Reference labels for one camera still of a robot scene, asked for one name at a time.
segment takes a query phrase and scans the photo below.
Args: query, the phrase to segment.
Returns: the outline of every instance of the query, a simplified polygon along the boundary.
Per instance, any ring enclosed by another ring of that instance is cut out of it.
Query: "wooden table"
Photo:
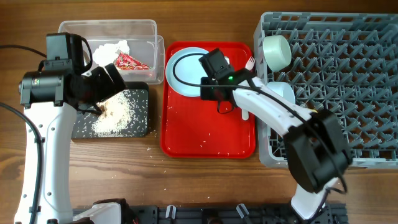
[[[168,47],[178,40],[244,42],[266,11],[397,12],[393,1],[135,1],[0,5],[0,44],[45,51],[45,35],[62,21],[153,19]],[[22,110],[17,86],[41,58],[23,50],[0,51],[0,101]],[[270,169],[258,152],[244,160],[172,159],[159,147],[162,85],[151,86],[156,111],[152,134],[141,139],[71,142],[70,199],[73,208],[103,198],[126,198],[131,205],[198,206],[287,203],[296,183],[287,169]],[[25,124],[0,110],[0,222],[11,223],[21,197],[25,161]],[[352,169],[349,194],[330,200],[347,203],[350,223],[398,222],[398,171]]]

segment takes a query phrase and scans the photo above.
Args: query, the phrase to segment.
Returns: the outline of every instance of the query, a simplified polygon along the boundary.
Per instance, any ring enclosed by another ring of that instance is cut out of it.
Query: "transparent bin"
[[[120,40],[127,40],[130,56],[148,65],[150,69],[120,70],[124,81],[148,84],[163,82],[164,41],[157,35],[156,22],[153,20],[64,21],[60,24],[58,32],[68,32],[84,37],[87,39],[92,53],[100,45],[117,44]],[[91,69],[97,66],[93,62]]]

